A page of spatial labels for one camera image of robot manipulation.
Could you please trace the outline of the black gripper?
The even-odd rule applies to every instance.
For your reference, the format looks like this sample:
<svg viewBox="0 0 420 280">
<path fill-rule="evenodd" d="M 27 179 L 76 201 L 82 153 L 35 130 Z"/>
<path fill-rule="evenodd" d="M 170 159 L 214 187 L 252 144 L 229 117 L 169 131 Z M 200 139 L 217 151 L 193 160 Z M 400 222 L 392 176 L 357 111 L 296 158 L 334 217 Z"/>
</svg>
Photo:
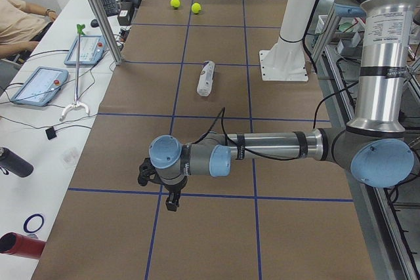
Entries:
<svg viewBox="0 0 420 280">
<path fill-rule="evenodd" d="M 154 179 L 158 184 L 163 185 L 167 191 L 169 191 L 168 197 L 165 201 L 165 205 L 168 211 L 177 211 L 179 208 L 179 201 L 181 197 L 181 190 L 186 186 L 188 182 L 187 176 L 178 176 L 173 180 L 167 180 L 160 177 L 158 174 L 154 176 Z"/>
</svg>

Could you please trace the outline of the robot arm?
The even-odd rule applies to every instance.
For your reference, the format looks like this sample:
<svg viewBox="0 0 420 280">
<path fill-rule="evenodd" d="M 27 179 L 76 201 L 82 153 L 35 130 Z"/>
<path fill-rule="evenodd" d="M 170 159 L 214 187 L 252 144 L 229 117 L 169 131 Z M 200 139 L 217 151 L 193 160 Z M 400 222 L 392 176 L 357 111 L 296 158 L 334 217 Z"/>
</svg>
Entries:
<svg viewBox="0 0 420 280">
<path fill-rule="evenodd" d="M 356 111 L 345 127 L 262 134 L 208 131 L 188 144 L 159 136 L 139 168 L 138 183 L 164 186 L 169 192 L 166 207 L 175 211 L 189 176 L 227 176 L 233 159 L 310 157 L 335 163 L 375 188 L 407 178 L 415 156 L 404 142 L 398 114 L 408 72 L 411 21 L 419 0 L 335 0 L 335 4 L 358 7 L 366 14 Z"/>
</svg>

